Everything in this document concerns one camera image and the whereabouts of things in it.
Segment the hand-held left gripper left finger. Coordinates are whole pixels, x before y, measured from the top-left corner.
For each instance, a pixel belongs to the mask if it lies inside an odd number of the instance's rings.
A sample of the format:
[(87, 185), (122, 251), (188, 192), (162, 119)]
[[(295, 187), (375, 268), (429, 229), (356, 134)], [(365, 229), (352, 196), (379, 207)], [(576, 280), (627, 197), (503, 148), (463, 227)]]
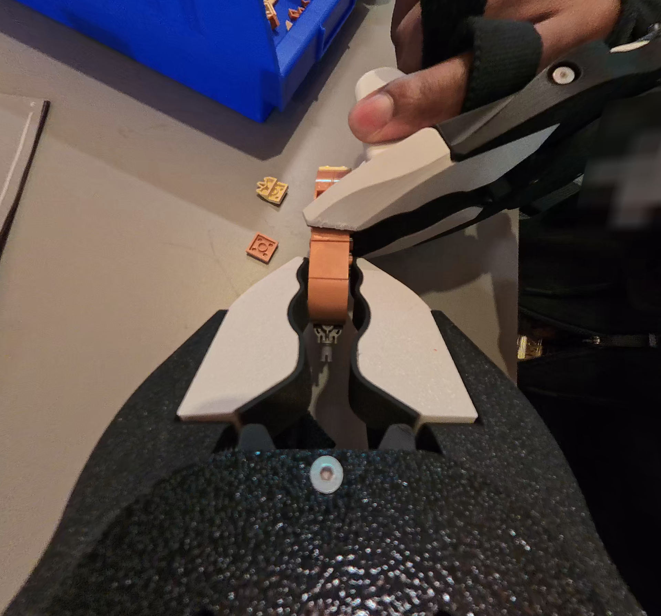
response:
[(232, 425), (293, 425), (310, 406), (309, 261), (295, 257), (226, 311), (177, 416)]

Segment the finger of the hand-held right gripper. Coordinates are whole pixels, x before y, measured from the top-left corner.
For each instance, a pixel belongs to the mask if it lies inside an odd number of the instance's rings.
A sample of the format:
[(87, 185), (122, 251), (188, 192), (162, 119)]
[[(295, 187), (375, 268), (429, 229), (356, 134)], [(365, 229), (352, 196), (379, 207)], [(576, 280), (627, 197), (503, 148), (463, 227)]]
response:
[(492, 184), (531, 156), (556, 129), (538, 132), (455, 161), (440, 133), (425, 128), (375, 153), (311, 202), (310, 227), (365, 230), (439, 197)]
[(417, 246), (474, 223), (482, 211), (479, 204), (451, 211), (449, 202), (408, 210), (399, 204), (387, 205), (356, 230), (355, 257), (381, 257)]

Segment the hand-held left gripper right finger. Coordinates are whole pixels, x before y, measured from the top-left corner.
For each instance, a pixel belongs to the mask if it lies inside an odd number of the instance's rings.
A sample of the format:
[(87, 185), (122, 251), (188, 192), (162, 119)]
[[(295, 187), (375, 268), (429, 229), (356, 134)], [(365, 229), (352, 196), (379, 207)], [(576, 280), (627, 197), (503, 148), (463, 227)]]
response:
[(349, 402), (367, 426), (473, 424), (477, 410), (428, 305), (358, 258)]

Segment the brown square lego plate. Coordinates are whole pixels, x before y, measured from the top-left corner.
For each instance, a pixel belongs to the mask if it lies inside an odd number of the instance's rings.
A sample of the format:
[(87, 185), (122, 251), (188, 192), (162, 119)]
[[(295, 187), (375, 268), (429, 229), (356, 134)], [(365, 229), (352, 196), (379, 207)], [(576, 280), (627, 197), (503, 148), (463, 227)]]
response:
[(245, 253), (249, 257), (268, 265), (277, 251), (278, 244), (277, 240), (263, 233), (256, 233), (246, 248)]

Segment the long multicoloured lego build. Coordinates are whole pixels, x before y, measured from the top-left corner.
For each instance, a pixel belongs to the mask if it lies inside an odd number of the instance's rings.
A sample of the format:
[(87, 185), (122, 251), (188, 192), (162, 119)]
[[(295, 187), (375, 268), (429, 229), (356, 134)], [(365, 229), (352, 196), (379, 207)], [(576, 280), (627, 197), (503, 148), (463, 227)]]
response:
[(348, 317), (352, 247), (348, 231), (311, 228), (307, 301), (323, 364), (332, 362)]

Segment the yellow toothed lego piece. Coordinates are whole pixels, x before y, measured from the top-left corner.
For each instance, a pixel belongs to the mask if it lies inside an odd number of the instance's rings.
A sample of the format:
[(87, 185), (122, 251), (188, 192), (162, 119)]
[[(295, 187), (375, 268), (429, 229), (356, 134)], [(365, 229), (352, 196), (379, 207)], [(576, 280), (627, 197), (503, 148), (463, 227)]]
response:
[(257, 182), (257, 196), (274, 206), (281, 206), (288, 193), (289, 185), (276, 177), (265, 177)]

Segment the pile of brown lego pieces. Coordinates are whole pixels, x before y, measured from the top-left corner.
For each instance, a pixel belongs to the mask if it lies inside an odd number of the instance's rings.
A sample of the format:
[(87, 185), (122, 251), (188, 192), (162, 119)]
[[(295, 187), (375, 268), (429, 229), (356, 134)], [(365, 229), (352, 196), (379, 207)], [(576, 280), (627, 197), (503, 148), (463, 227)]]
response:
[[(276, 33), (280, 28), (280, 16), (277, 11), (277, 4), (279, 0), (263, 0), (264, 10), (266, 14), (266, 19), (269, 23), (269, 26), (272, 32)], [(307, 9), (311, 0), (300, 0), (298, 6), (294, 8), (288, 8), (286, 12), (286, 17), (284, 19), (284, 25), (287, 32), (289, 32), (293, 24), (301, 17), (303, 12)]]

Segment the person's black clothed body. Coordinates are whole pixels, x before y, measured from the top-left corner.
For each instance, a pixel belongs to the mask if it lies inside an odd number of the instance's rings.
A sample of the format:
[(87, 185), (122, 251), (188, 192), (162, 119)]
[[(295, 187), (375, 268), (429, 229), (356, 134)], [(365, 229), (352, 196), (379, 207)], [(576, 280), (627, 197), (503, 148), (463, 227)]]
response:
[(660, 614), (660, 244), (520, 240), (518, 385), (574, 472), (608, 554)]

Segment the blue plastic storage bin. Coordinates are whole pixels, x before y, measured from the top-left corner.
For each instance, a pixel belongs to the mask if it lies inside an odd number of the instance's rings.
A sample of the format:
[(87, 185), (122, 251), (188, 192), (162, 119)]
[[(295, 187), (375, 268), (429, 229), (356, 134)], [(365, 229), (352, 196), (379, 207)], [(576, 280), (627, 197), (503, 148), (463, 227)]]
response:
[(263, 0), (16, 0), (257, 122), (284, 110), (357, 0), (311, 0), (272, 32)]

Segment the grey instruction booklet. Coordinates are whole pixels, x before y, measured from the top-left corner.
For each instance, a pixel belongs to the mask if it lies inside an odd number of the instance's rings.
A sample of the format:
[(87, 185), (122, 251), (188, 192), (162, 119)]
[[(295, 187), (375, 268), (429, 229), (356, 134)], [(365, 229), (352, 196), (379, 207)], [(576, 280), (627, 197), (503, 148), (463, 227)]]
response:
[(1, 252), (21, 202), (50, 102), (1, 94)]

